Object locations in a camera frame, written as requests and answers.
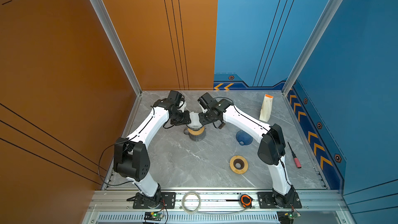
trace tape measure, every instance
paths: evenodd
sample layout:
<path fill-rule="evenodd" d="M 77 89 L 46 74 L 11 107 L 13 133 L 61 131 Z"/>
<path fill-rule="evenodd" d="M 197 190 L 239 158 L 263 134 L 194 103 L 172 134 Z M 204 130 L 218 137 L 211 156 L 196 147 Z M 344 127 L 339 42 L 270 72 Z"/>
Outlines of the tape measure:
<path fill-rule="evenodd" d="M 239 203 L 244 208 L 251 208 L 251 201 L 253 199 L 248 195 L 241 195 Z"/>

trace yellow arrow marking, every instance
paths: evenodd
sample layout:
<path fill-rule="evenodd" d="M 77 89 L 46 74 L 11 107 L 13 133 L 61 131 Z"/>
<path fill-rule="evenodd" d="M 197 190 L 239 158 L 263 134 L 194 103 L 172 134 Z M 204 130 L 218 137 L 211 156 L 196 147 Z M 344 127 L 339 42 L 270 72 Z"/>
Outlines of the yellow arrow marking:
<path fill-rule="evenodd" d="M 214 89 L 219 90 L 218 87 L 221 86 L 223 83 L 218 84 Z"/>
<path fill-rule="evenodd" d="M 331 163 L 331 161 L 327 160 L 326 158 L 321 156 L 321 169 L 323 170 L 323 162 L 327 162 L 328 164 L 330 164 L 330 166 L 333 166 L 333 164 Z"/>
<path fill-rule="evenodd" d="M 315 156 L 316 156 L 316 148 L 319 148 L 319 149 L 325 151 L 325 148 L 323 148 L 322 146 L 320 146 L 320 145 L 317 144 L 317 143 L 314 143 L 314 154 L 315 154 Z"/>
<path fill-rule="evenodd" d="M 297 98 L 296 95 L 291 95 L 290 96 L 290 104 L 292 104 L 292 98 Z"/>
<path fill-rule="evenodd" d="M 311 136 L 318 138 L 318 136 L 314 132 L 308 132 L 308 142 L 311 143 Z"/>
<path fill-rule="evenodd" d="M 229 84 L 228 86 L 224 87 L 225 90 L 229 90 L 229 87 L 232 86 L 233 83 Z"/>
<path fill-rule="evenodd" d="M 293 108 L 293 111 L 296 113 L 296 106 L 297 107 L 301 107 L 301 105 L 299 103 L 294 103 L 293 104 L 295 107 Z"/>
<path fill-rule="evenodd" d="M 298 111 L 298 121 L 300 122 L 300 116 L 301 115 L 304 115 L 304 116 L 307 116 L 306 114 L 305 114 L 305 112 L 300 112 L 300 111 Z"/>

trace marble surface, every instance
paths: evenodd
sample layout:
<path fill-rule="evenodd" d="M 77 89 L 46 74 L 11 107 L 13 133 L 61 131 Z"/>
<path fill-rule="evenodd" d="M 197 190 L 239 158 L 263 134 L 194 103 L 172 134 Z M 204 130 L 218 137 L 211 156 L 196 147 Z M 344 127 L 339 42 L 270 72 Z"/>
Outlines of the marble surface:
<path fill-rule="evenodd" d="M 180 91 L 185 95 L 187 109 L 200 112 L 197 99 L 207 91 Z M 265 93 L 272 95 L 273 106 L 268 124 L 278 124 L 283 130 L 285 141 L 289 142 L 299 158 L 302 168 L 297 169 L 286 145 L 286 166 L 288 176 L 296 189 L 324 189 L 320 176 L 314 168 L 303 141 L 294 125 L 282 93 L 280 91 L 208 91 L 213 97 L 228 97 L 245 113 L 256 119 Z M 134 131 L 147 117 L 151 105 L 168 96 L 169 91 L 144 91 L 137 115 L 132 125 Z M 172 187 L 244 187 L 271 189 L 272 180 L 267 165 L 257 156 L 259 144 L 254 140 L 248 146 L 241 146 L 235 135 L 238 127 L 227 123 L 221 130 L 206 125 L 206 137 L 194 142 L 183 133 L 185 126 L 161 128 L 153 137 L 149 147 L 150 173 L 162 188 Z M 229 162 L 231 157 L 241 155 L 248 161 L 246 173 L 234 173 Z M 125 182 L 126 179 L 113 172 L 112 184 Z M 121 187 L 133 187 L 125 184 Z"/>

